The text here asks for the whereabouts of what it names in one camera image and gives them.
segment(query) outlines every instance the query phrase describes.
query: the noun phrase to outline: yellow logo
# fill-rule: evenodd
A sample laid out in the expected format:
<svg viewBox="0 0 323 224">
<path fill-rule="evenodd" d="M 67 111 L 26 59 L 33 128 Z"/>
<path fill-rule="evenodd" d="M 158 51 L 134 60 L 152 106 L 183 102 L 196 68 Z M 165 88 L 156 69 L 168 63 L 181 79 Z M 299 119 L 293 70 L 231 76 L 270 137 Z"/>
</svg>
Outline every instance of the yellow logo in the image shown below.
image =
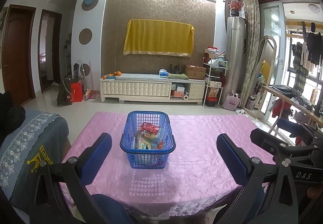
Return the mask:
<svg viewBox="0 0 323 224">
<path fill-rule="evenodd" d="M 49 156 L 47 155 L 46 150 L 45 150 L 45 148 L 44 148 L 44 146 L 43 146 L 43 145 L 41 145 L 41 146 L 40 146 L 39 151 L 40 151 L 40 153 L 43 155 L 44 160 L 45 160 L 45 161 L 47 161 L 47 163 L 48 163 L 49 165 L 54 164 L 54 162 L 53 162 L 53 161 L 49 158 Z M 40 164 L 40 163 L 41 163 L 41 161 L 42 161 L 41 156 L 40 156 L 40 153 L 38 152 L 38 153 L 36 154 L 36 156 L 34 156 L 34 158 L 33 158 L 32 160 L 27 160 L 27 164 L 28 164 L 28 165 L 29 165 L 31 162 L 35 162 L 34 168 L 33 168 L 32 170 L 30 170 L 30 171 L 31 171 L 31 173 L 33 173 L 34 171 L 35 171 L 35 172 L 37 172 L 37 169 L 38 169 L 38 167 L 39 167 L 39 164 Z"/>
</svg>

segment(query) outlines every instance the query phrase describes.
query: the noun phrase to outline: door frame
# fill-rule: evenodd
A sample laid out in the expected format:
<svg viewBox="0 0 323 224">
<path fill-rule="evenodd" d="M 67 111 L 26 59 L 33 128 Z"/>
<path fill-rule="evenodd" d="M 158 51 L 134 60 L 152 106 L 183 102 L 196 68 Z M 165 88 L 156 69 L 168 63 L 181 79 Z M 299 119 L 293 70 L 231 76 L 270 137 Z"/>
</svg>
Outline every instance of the door frame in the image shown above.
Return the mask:
<svg viewBox="0 0 323 224">
<path fill-rule="evenodd" d="M 6 31 L 7 31 L 7 23 L 8 23 L 8 19 L 11 13 L 11 9 L 23 9 L 23 10 L 28 10 L 32 12 L 32 18 L 31 18 L 31 24 L 30 24 L 30 29 L 29 29 L 29 43 L 28 43 L 28 59 L 27 59 L 27 69 L 28 69 L 28 73 L 27 73 L 27 83 L 28 83 L 28 89 L 29 89 L 29 96 L 31 98 L 36 98 L 35 95 L 35 88 L 34 88 L 34 83 L 33 83 L 33 75 L 32 75 L 32 71 L 31 71 L 31 36 L 32 36 L 32 30 L 33 30 L 33 24 L 34 24 L 34 18 L 35 18 L 35 12 L 36 12 L 36 8 L 35 7 L 31 7 L 31 6 L 24 6 L 24 5 L 15 5 L 15 4 L 11 4 L 9 6 L 8 9 L 8 13 L 6 16 L 6 21 L 4 23 L 4 35 L 3 35 L 3 39 L 2 39 L 2 50 L 1 50 L 1 67 L 4 68 L 4 41 L 5 41 L 5 37 L 6 37 Z M 7 85 L 4 84 L 4 91 L 6 92 L 8 90 Z"/>
<path fill-rule="evenodd" d="M 40 82 L 41 93 L 44 93 L 44 87 L 40 77 L 40 56 L 39 56 L 39 47 L 40 47 L 40 32 L 41 24 L 43 21 L 44 14 L 48 14 L 50 17 L 54 18 L 54 27 L 53 27 L 53 40 L 52 40 L 52 68 L 53 68 L 53 77 L 56 83 L 60 83 L 60 66 L 59 66 L 59 42 L 60 42 L 60 26 L 62 22 L 62 14 L 43 9 L 40 16 L 39 30 L 38 30 L 38 76 Z"/>
<path fill-rule="evenodd" d="M 286 47 L 286 31 L 285 31 L 285 11 L 284 11 L 284 5 L 282 1 L 277 2 L 269 2 L 269 3 L 263 3 L 260 5 L 260 37 L 264 35 L 264 10 L 268 8 L 278 7 L 279 9 L 279 22 L 280 22 L 280 40 L 279 45 L 277 45 L 276 52 L 278 52 L 278 58 L 275 57 L 275 60 L 277 60 L 278 70 L 277 70 L 277 77 L 275 78 L 274 84 L 277 84 L 277 81 L 280 81 L 283 76 L 284 72 L 284 59 L 285 59 L 285 47 Z M 267 122 L 270 112 L 268 111 L 268 108 L 270 107 L 270 104 L 275 100 L 275 97 L 270 94 L 269 103 L 266 109 L 265 114 L 262 113 L 262 111 L 259 112 L 259 117 Z"/>
</svg>

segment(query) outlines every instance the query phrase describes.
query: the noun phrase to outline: wallpaper wall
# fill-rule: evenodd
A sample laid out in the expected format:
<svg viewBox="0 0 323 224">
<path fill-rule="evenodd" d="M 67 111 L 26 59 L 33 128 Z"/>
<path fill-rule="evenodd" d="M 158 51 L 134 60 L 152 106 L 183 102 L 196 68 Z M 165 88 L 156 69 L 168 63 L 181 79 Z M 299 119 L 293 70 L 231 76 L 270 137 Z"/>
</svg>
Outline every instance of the wallpaper wall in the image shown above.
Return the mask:
<svg viewBox="0 0 323 224">
<path fill-rule="evenodd" d="M 166 20 L 191 24 L 194 50 L 190 58 L 165 55 L 123 55 L 127 24 L 131 19 Z M 101 43 L 102 75 L 123 73 L 157 74 L 169 65 L 201 65 L 204 49 L 213 46 L 215 2 L 207 0 L 107 0 Z"/>
</svg>

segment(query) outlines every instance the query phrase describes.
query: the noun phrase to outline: yellow cloth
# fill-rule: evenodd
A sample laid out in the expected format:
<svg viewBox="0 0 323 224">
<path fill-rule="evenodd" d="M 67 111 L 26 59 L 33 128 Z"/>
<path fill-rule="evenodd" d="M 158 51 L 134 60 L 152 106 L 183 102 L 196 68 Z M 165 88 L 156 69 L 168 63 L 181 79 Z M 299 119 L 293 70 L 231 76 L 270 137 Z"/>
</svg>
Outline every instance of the yellow cloth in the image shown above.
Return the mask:
<svg viewBox="0 0 323 224">
<path fill-rule="evenodd" d="M 265 60 L 262 63 L 260 72 L 264 76 L 264 82 L 267 84 L 267 80 L 270 72 L 270 65 Z"/>
<path fill-rule="evenodd" d="M 128 23 L 123 54 L 191 57 L 194 28 L 178 22 L 132 19 Z"/>
</svg>

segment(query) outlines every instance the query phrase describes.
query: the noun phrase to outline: green towel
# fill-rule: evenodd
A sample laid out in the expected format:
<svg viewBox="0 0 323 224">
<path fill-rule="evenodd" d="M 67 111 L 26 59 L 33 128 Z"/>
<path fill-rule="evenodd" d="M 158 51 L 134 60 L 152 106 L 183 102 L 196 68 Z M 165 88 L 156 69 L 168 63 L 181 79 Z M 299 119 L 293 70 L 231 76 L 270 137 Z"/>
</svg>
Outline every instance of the green towel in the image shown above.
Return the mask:
<svg viewBox="0 0 323 224">
<path fill-rule="evenodd" d="M 186 80 L 188 80 L 188 76 L 186 76 L 185 74 L 168 73 L 168 78 L 176 78 L 176 79 L 186 79 Z"/>
</svg>

